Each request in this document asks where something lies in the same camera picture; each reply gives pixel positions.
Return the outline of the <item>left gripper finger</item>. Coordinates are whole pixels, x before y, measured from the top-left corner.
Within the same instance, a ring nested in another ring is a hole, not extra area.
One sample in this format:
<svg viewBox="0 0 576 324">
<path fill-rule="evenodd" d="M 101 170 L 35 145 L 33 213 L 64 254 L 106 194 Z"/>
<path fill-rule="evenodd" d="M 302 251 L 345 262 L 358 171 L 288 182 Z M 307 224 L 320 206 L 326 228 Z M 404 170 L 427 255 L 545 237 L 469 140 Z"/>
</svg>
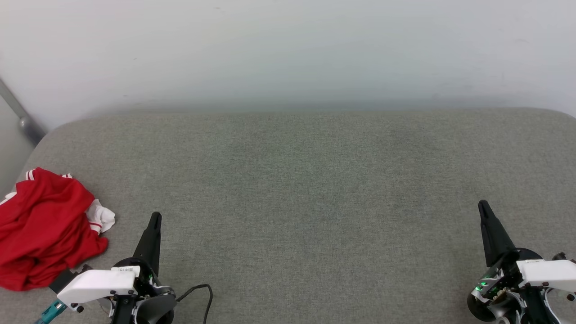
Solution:
<svg viewBox="0 0 576 324">
<path fill-rule="evenodd" d="M 155 275 L 159 275 L 160 269 L 161 221 L 161 213 L 153 212 L 132 255 L 147 262 Z"/>
</svg>

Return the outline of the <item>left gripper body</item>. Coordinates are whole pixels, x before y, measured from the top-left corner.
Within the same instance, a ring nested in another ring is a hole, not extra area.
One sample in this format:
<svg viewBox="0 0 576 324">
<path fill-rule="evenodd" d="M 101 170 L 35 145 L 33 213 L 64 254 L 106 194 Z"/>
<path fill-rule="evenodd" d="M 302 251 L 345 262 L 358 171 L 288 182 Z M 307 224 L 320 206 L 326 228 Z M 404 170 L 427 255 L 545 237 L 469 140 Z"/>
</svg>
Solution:
<svg viewBox="0 0 576 324">
<path fill-rule="evenodd" d="M 174 289 L 160 283 L 158 272 L 160 268 L 160 258 L 152 257 L 130 257 L 114 264 L 114 267 L 139 267 L 139 274 L 136 275 L 132 295 L 139 298 L 158 297 L 168 295 L 176 298 Z"/>
</svg>

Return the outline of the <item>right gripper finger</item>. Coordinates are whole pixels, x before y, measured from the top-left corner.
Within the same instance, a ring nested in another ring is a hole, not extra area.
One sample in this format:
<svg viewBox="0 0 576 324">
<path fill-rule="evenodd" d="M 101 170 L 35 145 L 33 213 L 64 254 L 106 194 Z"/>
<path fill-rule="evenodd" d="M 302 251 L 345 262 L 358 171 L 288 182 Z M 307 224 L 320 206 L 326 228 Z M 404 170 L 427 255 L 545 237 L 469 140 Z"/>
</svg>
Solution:
<svg viewBox="0 0 576 324">
<path fill-rule="evenodd" d="M 516 245 L 486 200 L 479 201 L 478 209 L 486 266 L 512 268 L 519 255 Z"/>
</svg>

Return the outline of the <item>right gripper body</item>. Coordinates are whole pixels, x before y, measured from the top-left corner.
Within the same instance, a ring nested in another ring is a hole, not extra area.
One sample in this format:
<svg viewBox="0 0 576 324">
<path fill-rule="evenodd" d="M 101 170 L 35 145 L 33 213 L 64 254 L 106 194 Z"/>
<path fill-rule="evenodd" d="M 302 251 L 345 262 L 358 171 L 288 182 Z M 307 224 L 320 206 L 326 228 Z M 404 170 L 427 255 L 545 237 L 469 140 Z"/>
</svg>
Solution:
<svg viewBox="0 0 576 324">
<path fill-rule="evenodd" d="M 518 289 L 523 276 L 517 262 L 542 260 L 539 254 L 527 248 L 505 252 L 482 275 L 470 295 L 479 302 L 490 302 L 506 290 Z"/>
</svg>

